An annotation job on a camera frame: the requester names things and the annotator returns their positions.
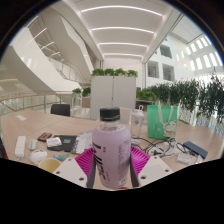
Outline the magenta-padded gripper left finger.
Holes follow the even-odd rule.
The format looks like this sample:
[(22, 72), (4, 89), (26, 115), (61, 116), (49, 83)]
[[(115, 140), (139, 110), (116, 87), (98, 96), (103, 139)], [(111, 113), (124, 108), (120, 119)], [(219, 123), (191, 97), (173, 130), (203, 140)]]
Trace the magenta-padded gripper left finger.
[(95, 181), (96, 164), (94, 150), (85, 150), (76, 158), (67, 158), (54, 174), (84, 188), (92, 188)]

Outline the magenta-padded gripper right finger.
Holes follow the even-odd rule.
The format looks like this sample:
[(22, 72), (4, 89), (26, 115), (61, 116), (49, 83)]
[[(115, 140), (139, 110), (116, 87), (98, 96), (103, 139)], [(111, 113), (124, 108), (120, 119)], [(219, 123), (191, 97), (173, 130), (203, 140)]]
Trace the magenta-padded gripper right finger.
[(159, 156), (150, 156), (132, 146), (130, 173), (132, 186), (143, 187), (172, 174), (173, 171)]

